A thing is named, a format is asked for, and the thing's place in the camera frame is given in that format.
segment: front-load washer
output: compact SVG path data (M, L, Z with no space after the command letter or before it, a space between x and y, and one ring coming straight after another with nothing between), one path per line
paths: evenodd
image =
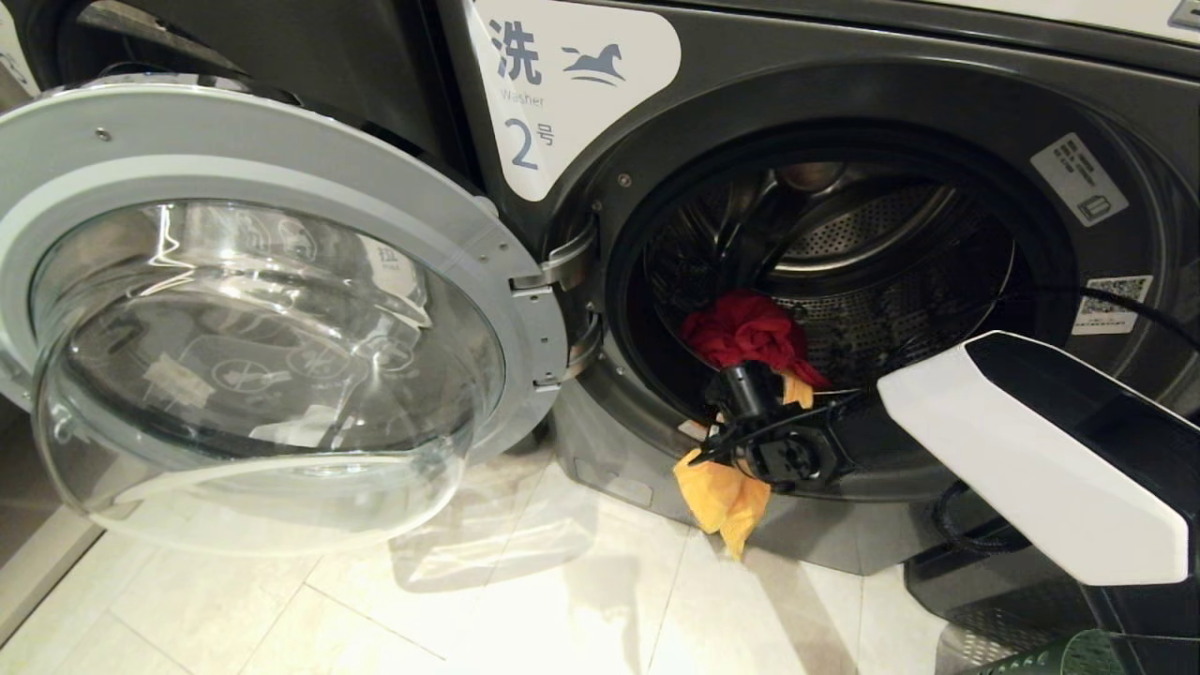
M0 117L0 392L94 521L378 542L587 362L554 298L587 258L536 259L470 185L431 7L5 6L43 91Z
M882 413L889 369L1004 329L1196 407L1186 345L1074 291L1196 327L1200 59L1165 40L1189 32L874 0L439 6L488 196L552 223L550 259L599 239L565 306L602 322L600 360L553 416L576 480L688 519L671 468L714 371L678 330L736 286L805 328L822 405L854 396L829 471L776 485L751 539L839 569L942 540L954 477Z

